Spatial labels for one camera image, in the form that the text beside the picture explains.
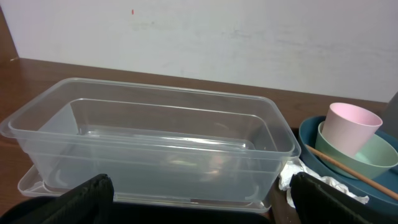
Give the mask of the mint green bowl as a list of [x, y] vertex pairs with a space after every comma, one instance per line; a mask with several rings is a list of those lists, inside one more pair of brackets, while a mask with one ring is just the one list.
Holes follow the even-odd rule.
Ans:
[[318, 125], [315, 149], [346, 167], [374, 179], [397, 165], [397, 151], [394, 147], [374, 134], [354, 156], [350, 157], [334, 148], [321, 134], [323, 121]]

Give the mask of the clear plastic bin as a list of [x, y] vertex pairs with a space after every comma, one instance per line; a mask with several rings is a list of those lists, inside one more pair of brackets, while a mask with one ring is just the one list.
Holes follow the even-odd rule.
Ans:
[[98, 174], [117, 194], [262, 202], [301, 148], [260, 96], [68, 78], [1, 123], [42, 180], [72, 189]]

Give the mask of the white tissue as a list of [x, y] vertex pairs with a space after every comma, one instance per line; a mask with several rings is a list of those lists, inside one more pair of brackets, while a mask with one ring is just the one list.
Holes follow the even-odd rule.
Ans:
[[311, 170], [309, 167], [307, 167], [299, 158], [295, 158], [287, 161], [282, 172], [279, 174], [279, 189], [282, 191], [286, 191], [287, 203], [292, 208], [295, 208], [295, 205], [291, 195], [290, 182], [292, 180], [292, 177], [295, 174], [298, 174], [299, 172], [304, 172], [306, 174], [309, 174], [310, 176], [320, 180], [321, 182], [324, 182], [325, 184], [333, 187], [336, 190], [339, 190], [340, 192], [343, 192], [347, 196], [361, 202], [364, 205], [366, 205], [369, 202], [368, 196], [360, 197], [353, 194], [352, 192], [349, 191], [349, 188], [345, 184], [342, 184], [341, 182], [338, 182], [336, 179], [329, 176], [320, 176], [319, 174]]

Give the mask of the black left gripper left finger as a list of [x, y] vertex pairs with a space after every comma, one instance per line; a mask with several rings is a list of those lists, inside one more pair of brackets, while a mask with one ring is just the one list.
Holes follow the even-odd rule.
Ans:
[[107, 223], [113, 204], [113, 183], [99, 174], [59, 197], [37, 197], [12, 209], [12, 222]]

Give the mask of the dark blue plate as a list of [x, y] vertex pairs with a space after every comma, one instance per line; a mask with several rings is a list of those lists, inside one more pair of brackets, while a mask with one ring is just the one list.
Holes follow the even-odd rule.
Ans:
[[[318, 125], [325, 120], [325, 116], [313, 116], [304, 120], [298, 128], [298, 142], [301, 146], [302, 152], [300, 159], [311, 170], [316, 172], [321, 177], [332, 177], [338, 182], [345, 184], [348, 190], [357, 196], [368, 196], [369, 201], [366, 204], [368, 207], [378, 212], [397, 216], [397, 200], [382, 193], [381, 191], [371, 187], [370, 185], [356, 179], [345, 177], [327, 167], [319, 158], [313, 155], [307, 148], [309, 145], [315, 148], [317, 138]], [[397, 151], [397, 139], [382, 132], [376, 131], [376, 134], [386, 140]], [[381, 184], [388, 189], [397, 193], [397, 166], [383, 173], [374, 179], [375, 182]]]

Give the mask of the pink cup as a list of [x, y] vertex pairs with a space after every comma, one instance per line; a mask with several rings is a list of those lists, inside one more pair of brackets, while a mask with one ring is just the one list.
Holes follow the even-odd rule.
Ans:
[[332, 103], [321, 134], [337, 150], [353, 157], [383, 124], [375, 113], [347, 103]]

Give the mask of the grey dishwasher rack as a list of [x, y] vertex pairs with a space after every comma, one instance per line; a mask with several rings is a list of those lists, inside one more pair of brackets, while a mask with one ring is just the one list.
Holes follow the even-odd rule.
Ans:
[[398, 137], [398, 93], [388, 102], [387, 107], [382, 112], [381, 118], [383, 125], [380, 127], [381, 131], [395, 137]]

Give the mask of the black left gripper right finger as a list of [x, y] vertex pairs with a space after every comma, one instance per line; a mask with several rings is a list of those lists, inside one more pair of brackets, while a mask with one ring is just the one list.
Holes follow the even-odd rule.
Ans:
[[302, 223], [397, 224], [397, 217], [379, 213], [304, 172], [292, 176], [290, 194]]

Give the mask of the wooden chopstick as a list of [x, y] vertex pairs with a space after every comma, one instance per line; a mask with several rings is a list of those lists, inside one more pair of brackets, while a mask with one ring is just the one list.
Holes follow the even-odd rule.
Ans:
[[356, 172], [355, 170], [345, 166], [344, 164], [334, 160], [333, 158], [331, 158], [330, 156], [314, 149], [313, 147], [309, 146], [308, 144], [305, 145], [313, 154], [317, 155], [318, 157], [320, 157], [321, 159], [324, 159], [326, 161], [328, 161], [329, 163], [337, 166], [338, 168], [340, 168], [341, 170], [345, 171], [346, 173], [352, 175], [353, 177], [356, 177], [357, 179], [361, 180], [362, 182], [370, 185], [371, 187], [374, 187], [375, 189], [378, 189], [379, 191], [381, 191], [382, 193], [388, 195], [389, 197], [397, 200], [397, 193], [393, 192], [392, 190], [386, 188], [385, 186], [365, 177], [364, 175], [360, 174], [359, 172]]

